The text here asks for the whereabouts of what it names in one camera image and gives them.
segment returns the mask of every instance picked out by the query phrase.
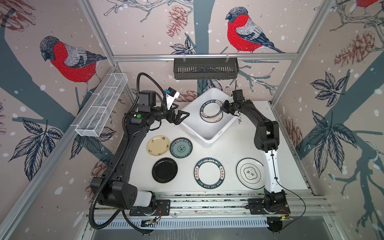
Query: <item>bird beak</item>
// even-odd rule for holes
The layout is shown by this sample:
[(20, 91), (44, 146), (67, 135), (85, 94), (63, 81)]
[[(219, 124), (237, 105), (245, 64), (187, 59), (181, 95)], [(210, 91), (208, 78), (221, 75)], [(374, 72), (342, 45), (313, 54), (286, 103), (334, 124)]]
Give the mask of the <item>bird beak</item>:
[(46, 53), (41, 53), (41, 55), (43, 56), (43, 59), (44, 61), (47, 61), (49, 58), (47, 57), (47, 54)]

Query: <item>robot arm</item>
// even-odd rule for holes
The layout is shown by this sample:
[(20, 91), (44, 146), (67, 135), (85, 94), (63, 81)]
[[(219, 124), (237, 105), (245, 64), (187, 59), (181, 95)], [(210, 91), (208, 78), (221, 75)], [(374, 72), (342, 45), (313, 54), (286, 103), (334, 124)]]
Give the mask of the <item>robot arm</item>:
[[(175, 94), (178, 92), (169, 88), (166, 93), (167, 98), (169, 96), (169, 98), (174, 99)], [(178, 106), (173, 104), (175, 107), (172, 108), (172, 100), (167, 103), (169, 107), (163, 111), (161, 107), (155, 107), (155, 91), (141, 91), (139, 93), (137, 112), (131, 112), (127, 116), (127, 121), (125, 123), (128, 132), (128, 145), (126, 149), (124, 149), (124, 141), (122, 141), (115, 154), (115, 158), (109, 162), (109, 166), (113, 166), (117, 160), (117, 156), (120, 155), (121, 152), (124, 152), (124, 155), (122, 156), (115, 172), (112, 177), (108, 179), (108, 185), (98, 197), (99, 204), (121, 209), (140, 207), (143, 212), (154, 212), (156, 208), (155, 195), (149, 191), (138, 190), (135, 186), (129, 184), (128, 182), (132, 164), (141, 142), (149, 130), (155, 130), (150, 129), (152, 123), (160, 121), (161, 124), (161, 120), (166, 119), (168, 122), (178, 125), (189, 116), (189, 113), (180, 110), (177, 114), (175, 114), (175, 109)], [(109, 167), (105, 170), (103, 176), (94, 177), (92, 179), (91, 190), (94, 194), (98, 191), (101, 183), (105, 181), (105, 177), (108, 176), (111, 170), (111, 167)]]
[(279, 141), (279, 125), (261, 114), (250, 100), (245, 100), (242, 90), (232, 91), (233, 103), (226, 100), (222, 111), (235, 115), (243, 113), (256, 126), (254, 143), (257, 149), (264, 151), (264, 207), (268, 212), (276, 212), (286, 205), (285, 192), (281, 186), (277, 166), (277, 147)]

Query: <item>white wire mesh basket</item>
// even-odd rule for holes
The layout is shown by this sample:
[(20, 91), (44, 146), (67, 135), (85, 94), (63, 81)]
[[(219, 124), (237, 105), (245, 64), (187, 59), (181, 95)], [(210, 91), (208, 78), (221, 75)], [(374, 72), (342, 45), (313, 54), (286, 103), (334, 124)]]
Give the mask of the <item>white wire mesh basket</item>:
[(80, 136), (98, 137), (127, 84), (125, 73), (113, 73), (76, 127)]

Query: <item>white table surface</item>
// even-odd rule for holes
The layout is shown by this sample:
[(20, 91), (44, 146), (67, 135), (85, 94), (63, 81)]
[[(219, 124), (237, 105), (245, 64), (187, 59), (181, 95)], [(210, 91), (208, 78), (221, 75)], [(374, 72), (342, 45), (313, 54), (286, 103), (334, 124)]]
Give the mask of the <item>white table surface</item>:
[[(267, 101), (254, 101), (256, 108), (270, 120), (275, 117)], [(188, 103), (177, 103), (179, 109)], [(237, 163), (246, 157), (254, 158), (263, 163), (262, 151), (258, 150), (254, 143), (256, 127), (243, 114), (239, 117), (241, 122), (235, 121), (209, 148), (203, 148), (194, 141), (180, 126), (168, 123), (165, 119), (158, 130), (149, 131), (139, 147), (136, 158), (132, 165), (129, 183), (141, 190), (162, 192), (169, 194), (229, 194), (255, 192), (244, 186), (236, 175)], [(147, 153), (147, 143), (157, 135), (164, 135), (172, 142), (179, 137), (186, 137), (193, 145), (192, 153), (182, 159), (175, 158), (168, 151), (162, 156), (154, 157)], [(156, 161), (163, 157), (170, 157), (176, 161), (178, 172), (176, 177), (165, 184), (156, 182), (152, 177), (152, 167)], [(212, 157), (221, 162), (225, 170), (224, 182), (215, 189), (205, 189), (197, 184), (194, 178), (194, 167), (196, 163), (205, 158)], [(280, 170), (281, 184), (290, 190), (308, 189), (297, 164), (288, 148), (283, 134), (280, 131), (280, 144), (278, 146), (278, 168)]]

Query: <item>black plate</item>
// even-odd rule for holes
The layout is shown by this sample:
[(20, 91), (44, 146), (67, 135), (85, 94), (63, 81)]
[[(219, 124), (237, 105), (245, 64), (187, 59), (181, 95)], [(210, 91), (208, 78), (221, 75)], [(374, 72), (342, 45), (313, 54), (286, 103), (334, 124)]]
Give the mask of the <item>black plate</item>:
[(170, 182), (173, 178), (175, 178), (176, 174), (177, 164), (169, 157), (158, 160), (152, 168), (152, 177), (156, 182)]

